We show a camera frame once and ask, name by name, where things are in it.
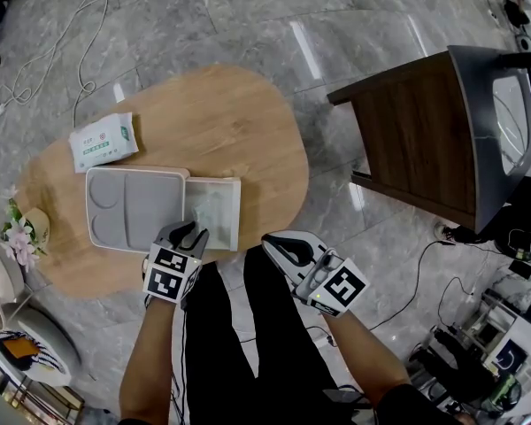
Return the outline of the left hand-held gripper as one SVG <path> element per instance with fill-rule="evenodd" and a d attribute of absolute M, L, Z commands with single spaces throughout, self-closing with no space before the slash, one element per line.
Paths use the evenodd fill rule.
<path fill-rule="evenodd" d="M 158 232 L 142 263 L 146 308 L 154 298 L 186 307 L 187 295 L 203 266 L 209 235 L 193 220 L 167 225 Z"/>

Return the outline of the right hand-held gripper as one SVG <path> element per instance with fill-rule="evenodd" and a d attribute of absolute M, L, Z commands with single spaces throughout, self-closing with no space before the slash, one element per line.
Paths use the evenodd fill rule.
<path fill-rule="evenodd" d="M 261 244 L 295 286 L 291 296 L 326 315 L 342 316 L 369 286 L 350 258 L 341 258 L 311 232 L 276 231 L 262 236 Z"/>

